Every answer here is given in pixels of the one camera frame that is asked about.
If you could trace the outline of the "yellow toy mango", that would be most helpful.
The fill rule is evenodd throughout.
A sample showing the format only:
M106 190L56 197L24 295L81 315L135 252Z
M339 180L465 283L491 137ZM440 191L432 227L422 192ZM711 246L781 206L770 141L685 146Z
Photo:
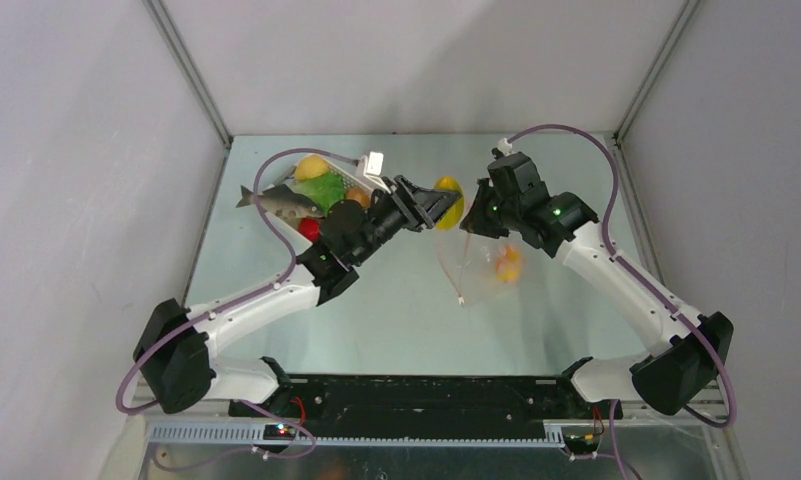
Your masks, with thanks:
M448 231L457 227L465 212L465 196L459 181L452 176L443 176L435 183L435 188L443 192L450 192L448 200L452 201L450 207L436 223L436 228Z

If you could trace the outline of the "clear zip top bag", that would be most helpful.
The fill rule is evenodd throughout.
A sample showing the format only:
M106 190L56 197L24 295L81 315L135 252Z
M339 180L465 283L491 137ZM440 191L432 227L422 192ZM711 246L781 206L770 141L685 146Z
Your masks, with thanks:
M436 232L437 259L460 306L469 307L490 300L518 283L505 284L496 276L495 262L505 245L512 245L522 252L521 247L508 238L472 235L458 227Z

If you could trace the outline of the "orange toy fruit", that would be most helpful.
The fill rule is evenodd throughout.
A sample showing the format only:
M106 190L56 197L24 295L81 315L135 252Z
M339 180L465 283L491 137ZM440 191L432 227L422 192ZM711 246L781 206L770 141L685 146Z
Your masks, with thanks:
M505 245L501 248L495 262L495 273L501 282L517 283L522 275L523 267L524 256L519 249L512 245Z

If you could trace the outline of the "green toy lettuce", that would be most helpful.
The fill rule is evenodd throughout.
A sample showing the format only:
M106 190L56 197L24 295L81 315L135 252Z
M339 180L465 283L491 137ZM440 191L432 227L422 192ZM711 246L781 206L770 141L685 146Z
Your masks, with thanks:
M324 214L336 203L344 200L346 194L342 177L334 172L305 181L295 181L290 188L314 202Z

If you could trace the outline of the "grey toy fish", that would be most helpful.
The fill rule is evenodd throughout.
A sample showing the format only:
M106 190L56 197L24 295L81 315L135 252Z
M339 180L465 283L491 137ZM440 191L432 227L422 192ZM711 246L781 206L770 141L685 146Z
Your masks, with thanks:
M307 196L294 192L287 185L276 185L259 194L240 186L241 199L236 208L259 204L269 214L280 219L321 218L324 210Z

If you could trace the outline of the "yellow toy lemon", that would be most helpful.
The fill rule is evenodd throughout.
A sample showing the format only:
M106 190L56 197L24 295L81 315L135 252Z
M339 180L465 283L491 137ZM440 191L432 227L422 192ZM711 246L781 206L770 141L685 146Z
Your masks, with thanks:
M303 157L296 165L294 177L297 182L318 178L329 172L327 160L318 154Z

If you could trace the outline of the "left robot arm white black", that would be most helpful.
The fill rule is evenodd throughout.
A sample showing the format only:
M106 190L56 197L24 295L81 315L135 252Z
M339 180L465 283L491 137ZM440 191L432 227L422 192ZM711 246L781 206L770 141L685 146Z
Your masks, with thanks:
M357 268L399 231L434 227L462 197L401 175L386 183L369 208L355 200L333 205L319 237L265 284L193 307L175 299L158 304L132 355L131 372L146 381L150 404L175 414L207 399L244 400L268 416L287 412L292 390L274 359L239 361L222 353L276 320L338 297L358 280Z

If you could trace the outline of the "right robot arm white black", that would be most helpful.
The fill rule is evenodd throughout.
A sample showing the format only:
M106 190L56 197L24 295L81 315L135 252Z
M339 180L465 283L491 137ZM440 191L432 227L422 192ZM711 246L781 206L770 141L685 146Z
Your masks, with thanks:
M462 230L498 239L518 233L529 246L570 268L602 293L627 321L644 352L573 364L557 392L561 411L582 418L604 400L641 400L675 415L718 375L734 327L720 312L704 315L673 296L603 233L577 195L549 193L533 161L502 156L478 180Z

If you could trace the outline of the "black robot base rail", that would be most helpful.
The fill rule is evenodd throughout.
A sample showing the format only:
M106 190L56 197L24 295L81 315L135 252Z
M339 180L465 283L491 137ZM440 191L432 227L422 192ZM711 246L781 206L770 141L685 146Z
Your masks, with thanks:
M541 438L553 421L622 418L584 400L568 377L294 374L265 403L314 436Z

